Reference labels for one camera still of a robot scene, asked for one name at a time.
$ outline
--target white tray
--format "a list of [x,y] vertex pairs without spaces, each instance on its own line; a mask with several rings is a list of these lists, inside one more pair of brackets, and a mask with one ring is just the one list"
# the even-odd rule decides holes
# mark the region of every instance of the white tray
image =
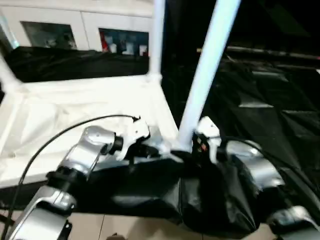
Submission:
[[[16,185],[39,147],[59,131],[90,118],[125,114],[158,126],[166,140],[178,129],[159,81],[149,75],[24,83],[0,106],[0,188]],[[45,180],[88,125],[121,133],[130,118],[109,118],[80,126],[50,144],[34,161],[25,183]]]

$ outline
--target cabinet door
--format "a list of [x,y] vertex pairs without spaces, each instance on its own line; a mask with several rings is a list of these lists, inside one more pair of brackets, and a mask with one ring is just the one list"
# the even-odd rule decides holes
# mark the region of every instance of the cabinet door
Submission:
[[152,18],[82,12],[89,48],[123,55],[149,55]]
[[14,6],[1,9],[20,46],[88,49],[79,11]]

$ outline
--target white pole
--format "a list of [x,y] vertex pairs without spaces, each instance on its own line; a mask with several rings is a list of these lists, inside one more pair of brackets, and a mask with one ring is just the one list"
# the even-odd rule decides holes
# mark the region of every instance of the white pole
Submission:
[[10,67],[7,65],[6,60],[0,53],[0,84],[1,89],[4,93],[11,92],[21,82],[16,78],[15,74],[11,71]]
[[149,74],[159,75],[161,73],[166,0],[154,0],[153,5]]
[[192,149],[192,137],[208,97],[240,2],[241,0],[217,0],[214,6],[179,128],[178,145],[182,150],[190,152]]

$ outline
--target white metal frame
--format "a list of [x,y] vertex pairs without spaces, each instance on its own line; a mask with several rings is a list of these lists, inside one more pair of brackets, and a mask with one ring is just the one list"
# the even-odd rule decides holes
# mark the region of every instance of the white metal frame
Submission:
[[[63,99],[69,97],[70,94],[67,91],[68,88],[71,88],[76,90],[71,93],[73,99],[75,99],[76,102],[81,102],[87,97],[84,92],[89,91],[90,89],[98,90],[100,93],[101,89],[103,89],[102,95],[94,95],[93,97],[99,99],[105,98],[106,94],[104,90],[108,89],[108,87],[111,88],[109,89],[109,93],[112,95],[113,100],[117,98],[117,91],[120,91],[119,94],[122,95],[122,99],[127,98],[128,95],[130,95],[131,99],[138,99],[136,102],[138,105],[148,105],[149,107],[147,109],[142,106],[139,108],[139,111],[144,112],[147,117],[149,115],[147,111],[152,111],[153,116],[155,116],[153,120],[155,120],[159,126],[161,134],[165,138],[172,140],[173,146],[177,149],[190,151],[192,146],[192,134],[199,122],[203,106],[206,102],[240,2],[241,0],[217,0],[216,2],[202,54],[183,113],[179,133],[160,84],[165,0],[155,0],[154,4],[153,35],[156,37],[152,39],[151,43],[152,52],[149,63],[149,73],[147,75],[21,84],[15,78],[5,61],[1,58],[0,79],[2,89],[6,91],[6,95],[0,107],[0,123],[5,125],[5,127],[0,127],[0,152],[3,150],[2,148],[10,135],[14,122],[24,121],[23,119],[17,119],[17,115],[19,114],[23,96],[25,94],[32,92],[35,97],[44,94],[46,99],[63,101]],[[147,95],[148,101],[150,102],[144,103],[146,100],[143,98],[144,96],[141,95]],[[128,101],[123,101],[122,107],[125,106],[127,102]],[[10,166],[5,167],[4,174],[6,175],[6,182],[3,183],[0,181],[0,188],[8,185],[12,186],[18,182],[18,179],[27,164],[25,162],[26,160],[28,161],[28,159],[24,159],[23,162],[19,162],[10,159],[6,162]],[[36,160],[34,163],[34,168],[31,168],[29,174],[27,174],[27,182],[44,180],[46,173],[51,171],[52,168],[55,169],[55,166],[60,162],[60,159],[57,159],[56,155],[51,160],[48,157],[41,159],[41,156],[38,160],[38,162]]]
[[4,17],[2,10],[0,8],[0,26],[2,28],[3,33],[5,34],[5,37],[7,38],[8,42],[10,43],[10,46],[12,49],[15,49],[19,47],[19,43],[16,40],[14,34],[11,32],[8,22],[6,18]]

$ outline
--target black cable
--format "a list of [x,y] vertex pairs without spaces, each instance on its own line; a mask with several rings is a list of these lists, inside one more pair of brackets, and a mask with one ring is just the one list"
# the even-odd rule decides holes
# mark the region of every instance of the black cable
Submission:
[[7,216],[7,220],[5,222],[4,229],[3,229],[3,232],[2,232],[2,235],[1,235],[1,240],[5,240],[6,239],[6,235],[7,235],[10,223],[12,221],[12,219],[11,219],[12,218],[12,214],[13,214],[13,212],[15,210],[15,205],[16,205],[16,202],[17,202],[17,198],[18,198],[21,186],[23,185],[23,181],[24,181],[24,179],[25,179],[25,177],[27,175],[27,172],[28,172],[31,164],[34,162],[36,157],[43,151],[43,149],[45,149],[50,143],[52,143],[54,140],[59,138],[62,134],[70,131],[71,129],[74,129],[76,127],[79,127],[81,125],[84,125],[84,124],[87,124],[87,123],[90,123],[90,122],[93,122],[93,121],[96,121],[96,120],[107,119],[107,118],[116,118],[116,117],[132,118],[133,121],[136,121],[136,120],[139,119],[139,118],[137,118],[135,116],[125,115],[125,114],[105,115],[105,116],[98,116],[98,117],[95,117],[95,118],[91,118],[91,119],[79,122],[77,124],[74,124],[74,125],[66,128],[66,129],[62,130],[61,132],[59,132],[58,134],[53,136],[51,139],[49,139],[45,144],[43,144],[38,149],[38,151],[36,151],[36,153],[31,157],[31,159],[29,160],[28,164],[26,165],[26,167],[25,167],[25,169],[24,169],[24,171],[23,171],[23,173],[21,175],[21,178],[20,178],[20,180],[18,182],[18,185],[17,185],[17,187],[15,189],[15,192],[14,192],[14,195],[13,195],[13,198],[12,198],[12,204],[10,206],[10,209],[9,209],[9,212],[8,212],[8,216]]
[[241,138],[239,138],[239,137],[235,137],[235,136],[221,136],[221,140],[222,140],[222,142],[223,142],[224,140],[226,140],[226,141],[238,141],[238,142],[241,142],[241,143],[243,143],[243,144],[246,144],[246,145],[248,145],[248,146],[256,149],[256,150],[257,150],[259,153],[261,153],[266,159],[271,160],[271,161],[274,160],[275,162],[278,162],[278,163],[282,164],[282,165],[285,166],[286,168],[290,169],[294,174],[296,174],[296,175],[300,178],[300,180],[310,188],[310,190],[314,193],[314,195],[315,195],[318,199],[320,199],[320,196],[319,196],[318,192],[316,191],[316,189],[315,189],[315,188],[311,185],[311,183],[310,183],[308,180],[306,180],[306,178],[298,171],[299,168],[292,166],[291,164],[287,163],[286,161],[282,160],[281,158],[279,158],[279,157],[277,157],[277,156],[275,156],[275,155],[273,155],[273,154],[271,154],[271,153],[269,153],[269,152],[266,152],[266,151],[260,149],[259,147],[257,147],[255,144],[253,144],[253,143],[251,143],[251,142],[248,142],[247,140],[241,139]]
[[[7,220],[8,220],[8,218],[7,218],[6,216],[0,214],[0,222],[1,222],[1,223],[4,223],[4,224],[5,224],[5,223],[7,222]],[[10,225],[11,225],[11,226],[12,226],[14,223],[15,223],[15,221],[13,221],[13,220],[10,221]]]

